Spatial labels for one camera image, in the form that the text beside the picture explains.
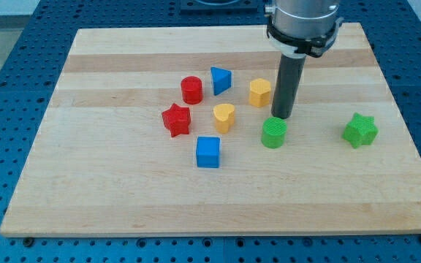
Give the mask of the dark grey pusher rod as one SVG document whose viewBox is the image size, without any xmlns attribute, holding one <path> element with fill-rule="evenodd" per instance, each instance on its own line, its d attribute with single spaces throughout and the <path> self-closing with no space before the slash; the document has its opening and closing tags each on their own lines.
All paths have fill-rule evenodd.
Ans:
<svg viewBox="0 0 421 263">
<path fill-rule="evenodd" d="M 281 56 L 271 107 L 272 116 L 287 119 L 292 114 L 305 60 L 305 56 Z"/>
</svg>

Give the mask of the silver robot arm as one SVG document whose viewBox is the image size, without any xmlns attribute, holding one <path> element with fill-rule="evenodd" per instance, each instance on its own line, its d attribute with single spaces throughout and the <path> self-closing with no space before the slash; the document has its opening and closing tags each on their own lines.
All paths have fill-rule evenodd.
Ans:
<svg viewBox="0 0 421 263">
<path fill-rule="evenodd" d="M 292 114 L 308 56 L 319 58 L 335 43 L 343 18 L 338 0 L 275 0 L 265 7 L 270 43 L 281 52 L 271 114 Z"/>
</svg>

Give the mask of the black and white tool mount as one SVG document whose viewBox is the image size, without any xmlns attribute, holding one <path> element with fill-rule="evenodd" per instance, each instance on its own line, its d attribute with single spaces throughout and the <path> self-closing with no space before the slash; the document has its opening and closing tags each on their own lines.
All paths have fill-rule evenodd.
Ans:
<svg viewBox="0 0 421 263">
<path fill-rule="evenodd" d="M 334 45 L 343 21 L 343 18 L 337 18 L 333 27 L 320 37 L 302 39 L 282 33 L 269 20 L 266 35 L 271 45 L 280 50 L 286 57 L 301 58 L 303 56 L 311 56 L 319 58 Z"/>
</svg>

